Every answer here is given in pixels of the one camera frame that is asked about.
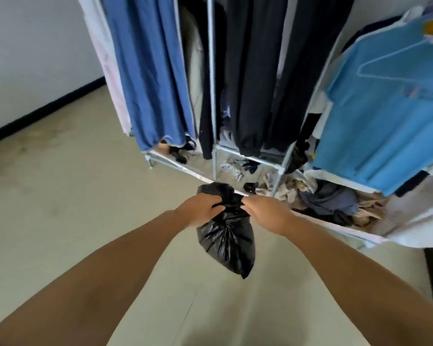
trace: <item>forearm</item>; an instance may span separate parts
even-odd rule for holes
[[[433,345],[433,303],[402,279],[305,219],[294,216],[284,235],[369,343]]]
[[[167,211],[93,252],[0,323],[0,345],[105,345],[174,236]]]

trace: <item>hand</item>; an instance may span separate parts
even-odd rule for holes
[[[199,227],[213,219],[226,207],[223,205],[212,208],[221,203],[220,196],[199,193],[182,203],[175,212],[185,220],[188,227]]]
[[[284,235],[289,223],[295,220],[288,205],[277,199],[264,196],[251,196],[242,199],[244,209],[267,231]]]

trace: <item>plastic bag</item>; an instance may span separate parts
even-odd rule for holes
[[[222,213],[197,228],[200,245],[224,267],[247,278],[255,263],[255,240],[249,215],[241,209],[243,196],[220,182],[202,185],[197,193],[221,196],[222,202],[215,206],[226,206]]]

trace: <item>tile floor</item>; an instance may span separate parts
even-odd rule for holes
[[[0,142],[0,320],[93,250],[180,204],[200,181],[153,170],[117,121],[106,87]],[[110,345],[366,345],[305,257],[255,227],[242,280],[182,232]],[[421,250],[366,254],[427,298]]]

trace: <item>person's left hand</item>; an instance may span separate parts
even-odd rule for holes
[[[221,203],[220,196],[199,193],[182,203],[175,212],[186,221],[188,227],[199,227],[226,208],[223,205],[212,208],[218,203]]]

